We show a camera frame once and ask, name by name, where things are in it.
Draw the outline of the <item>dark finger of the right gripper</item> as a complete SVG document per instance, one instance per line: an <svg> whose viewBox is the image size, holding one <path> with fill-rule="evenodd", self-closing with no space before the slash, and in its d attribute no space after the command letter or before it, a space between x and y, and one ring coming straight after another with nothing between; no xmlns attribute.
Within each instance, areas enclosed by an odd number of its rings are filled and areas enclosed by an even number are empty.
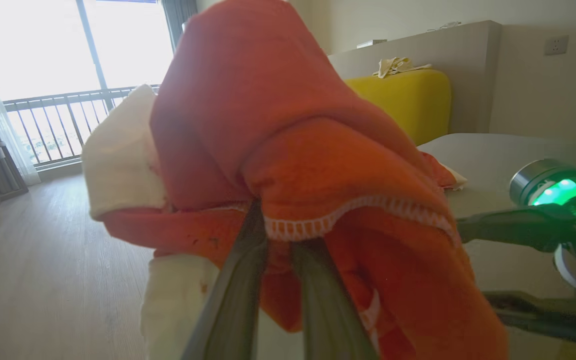
<svg viewBox="0 0 576 360"><path fill-rule="evenodd" d="M462 243L487 240L553 253L576 239L576 217L562 205L537 205L460 218L457 230Z"/></svg>
<svg viewBox="0 0 576 360"><path fill-rule="evenodd" d="M483 296L504 325L576 343L576 298L538 298L519 291L485 291Z"/></svg>

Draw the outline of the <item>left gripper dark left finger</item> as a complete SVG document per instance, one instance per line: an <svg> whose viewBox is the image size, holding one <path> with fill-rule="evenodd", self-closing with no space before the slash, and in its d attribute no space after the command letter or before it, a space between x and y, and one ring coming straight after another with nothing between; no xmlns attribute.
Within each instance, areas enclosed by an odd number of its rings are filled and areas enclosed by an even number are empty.
<svg viewBox="0 0 576 360"><path fill-rule="evenodd" d="M255 200L183 351L183 360L257 357L259 299L267 258L265 219L261 201Z"/></svg>

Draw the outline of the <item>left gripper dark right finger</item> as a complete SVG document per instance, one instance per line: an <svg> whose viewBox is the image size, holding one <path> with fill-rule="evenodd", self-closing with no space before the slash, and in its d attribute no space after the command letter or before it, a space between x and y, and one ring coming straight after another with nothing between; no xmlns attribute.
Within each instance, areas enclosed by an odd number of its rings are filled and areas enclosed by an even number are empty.
<svg viewBox="0 0 576 360"><path fill-rule="evenodd" d="M292 244L301 283L302 334L307 360L377 360L324 239Z"/></svg>

